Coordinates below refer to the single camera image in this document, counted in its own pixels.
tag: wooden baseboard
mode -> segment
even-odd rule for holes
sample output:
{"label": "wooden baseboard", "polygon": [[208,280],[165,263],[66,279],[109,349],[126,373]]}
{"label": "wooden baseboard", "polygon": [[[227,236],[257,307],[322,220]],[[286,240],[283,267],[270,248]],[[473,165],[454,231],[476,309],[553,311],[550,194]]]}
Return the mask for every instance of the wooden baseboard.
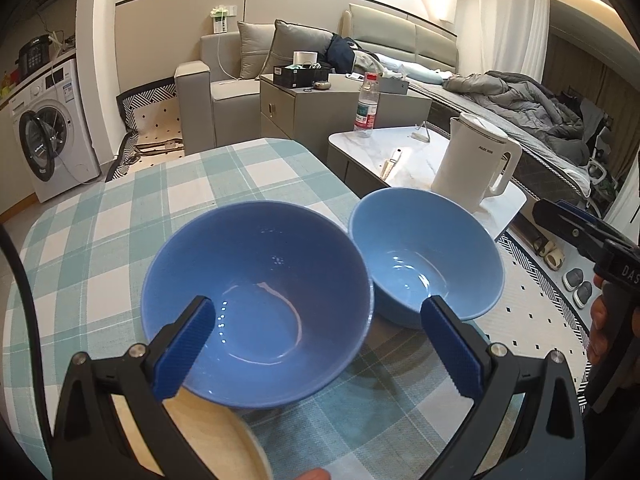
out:
{"label": "wooden baseboard", "polygon": [[28,197],[23,198],[17,204],[12,205],[4,213],[0,214],[0,223],[5,223],[9,218],[16,216],[19,212],[24,211],[30,205],[37,204],[38,197],[35,193],[31,193]]}

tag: dark blue bowl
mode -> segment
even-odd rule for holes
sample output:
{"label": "dark blue bowl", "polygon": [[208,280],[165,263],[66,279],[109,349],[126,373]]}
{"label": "dark blue bowl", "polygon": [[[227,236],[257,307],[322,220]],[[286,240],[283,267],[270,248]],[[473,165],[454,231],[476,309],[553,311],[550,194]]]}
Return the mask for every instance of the dark blue bowl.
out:
{"label": "dark blue bowl", "polygon": [[307,397],[352,361],[373,313],[372,283],[347,234],[283,202],[242,202],[193,219],[160,249],[142,289],[153,338],[194,296],[218,326],[184,386],[236,408]]}
{"label": "dark blue bowl", "polygon": [[392,187],[364,197],[349,222],[375,285],[376,311],[421,328],[420,307],[442,296],[461,320],[500,299],[504,267],[489,233],[467,211],[435,193]]}

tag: screw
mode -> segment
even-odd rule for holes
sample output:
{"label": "screw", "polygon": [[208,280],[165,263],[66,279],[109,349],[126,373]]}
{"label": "screw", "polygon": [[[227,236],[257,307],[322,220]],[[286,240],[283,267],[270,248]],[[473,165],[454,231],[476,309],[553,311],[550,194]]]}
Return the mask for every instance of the screw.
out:
{"label": "screw", "polygon": [[146,346],[141,343],[136,343],[129,348],[129,355],[131,357],[142,357],[146,352]]}
{"label": "screw", "polygon": [[71,358],[71,362],[75,365],[81,365],[89,356],[85,352],[78,352]]}
{"label": "screw", "polygon": [[552,350],[549,352],[549,356],[553,362],[558,363],[559,365],[564,363],[564,354],[559,350]]}
{"label": "screw", "polygon": [[494,343],[494,344],[492,344],[489,347],[489,350],[496,357],[504,357],[505,355],[507,355],[507,352],[509,351],[507,349],[507,347],[505,345],[503,345],[502,343]]}

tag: bed headboard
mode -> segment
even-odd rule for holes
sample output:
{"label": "bed headboard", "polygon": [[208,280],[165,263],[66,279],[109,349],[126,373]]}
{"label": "bed headboard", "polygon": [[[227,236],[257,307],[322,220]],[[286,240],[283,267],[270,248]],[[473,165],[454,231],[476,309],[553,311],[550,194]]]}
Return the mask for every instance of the bed headboard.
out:
{"label": "bed headboard", "polygon": [[349,4],[342,13],[339,33],[376,54],[416,62],[432,70],[458,69],[453,34],[447,37],[444,31],[436,32],[381,10]]}

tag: gray pillow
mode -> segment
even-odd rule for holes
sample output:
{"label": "gray pillow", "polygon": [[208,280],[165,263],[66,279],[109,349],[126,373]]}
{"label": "gray pillow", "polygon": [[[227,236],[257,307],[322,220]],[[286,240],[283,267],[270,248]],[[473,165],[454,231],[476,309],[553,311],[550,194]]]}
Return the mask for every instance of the gray pillow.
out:
{"label": "gray pillow", "polygon": [[275,27],[271,49],[260,70],[261,74],[273,73],[274,66],[293,63],[295,50],[317,52],[324,56],[334,36],[332,32],[322,28],[296,25],[282,20],[276,20]]}
{"label": "gray pillow", "polygon": [[255,79],[269,54],[275,26],[238,22],[240,31],[240,79]]}

